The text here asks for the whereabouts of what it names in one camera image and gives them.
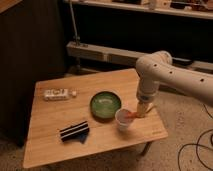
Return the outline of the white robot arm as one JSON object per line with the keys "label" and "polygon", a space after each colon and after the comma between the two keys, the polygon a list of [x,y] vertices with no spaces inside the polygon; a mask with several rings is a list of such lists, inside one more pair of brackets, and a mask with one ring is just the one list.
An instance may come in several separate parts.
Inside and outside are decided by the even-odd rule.
{"label": "white robot arm", "polygon": [[161,83],[213,106],[213,75],[173,66],[167,51],[141,56],[136,61],[135,69],[140,77],[136,93],[137,117],[146,115]]}

